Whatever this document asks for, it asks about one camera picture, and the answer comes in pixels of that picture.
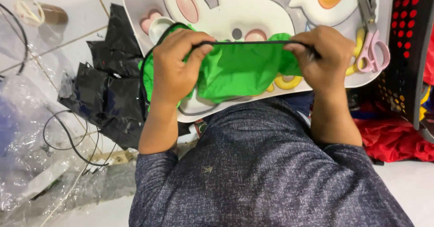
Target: cartoon rabbit face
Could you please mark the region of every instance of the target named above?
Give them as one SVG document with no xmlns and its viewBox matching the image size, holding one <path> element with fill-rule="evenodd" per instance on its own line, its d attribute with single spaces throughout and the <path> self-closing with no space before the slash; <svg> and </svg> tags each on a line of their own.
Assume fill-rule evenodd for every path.
<svg viewBox="0 0 434 227">
<path fill-rule="evenodd" d="M 294 35 L 288 13 L 271 0 L 164 0 L 174 21 L 191 24 L 218 41 L 265 41 L 276 33 Z"/>
<path fill-rule="evenodd" d="M 301 7 L 314 25 L 335 26 L 357 8 L 357 0 L 291 0 L 290 8 Z"/>
</svg>

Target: clear plastic wrap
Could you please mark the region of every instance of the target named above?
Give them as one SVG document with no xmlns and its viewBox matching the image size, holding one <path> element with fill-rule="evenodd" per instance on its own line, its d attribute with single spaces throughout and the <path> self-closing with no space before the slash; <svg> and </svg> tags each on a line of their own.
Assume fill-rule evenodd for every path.
<svg viewBox="0 0 434 227">
<path fill-rule="evenodd" d="M 0 83 L 0 135 L 11 135 L 2 139 L 10 143 L 4 142 L 3 150 L 0 148 L 0 226 L 42 226 L 65 210 L 134 193 L 132 163 L 104 167 L 96 174 L 81 176 L 86 165 L 73 150 L 47 147 L 42 135 L 44 126 L 54 113 L 62 110 L 47 101 L 25 75 L 11 75 Z M 68 128 L 66 116 L 66 113 L 58 115 Z M 75 144 L 83 139 L 68 131 Z M 60 149 L 71 147 L 56 119 L 47 124 L 45 139 Z M 88 135 L 77 145 L 85 158 L 94 148 L 95 143 Z M 43 174 L 46 178 L 38 181 L 37 176 Z M 47 181 L 55 183 L 45 194 L 34 198 Z"/>
</svg>

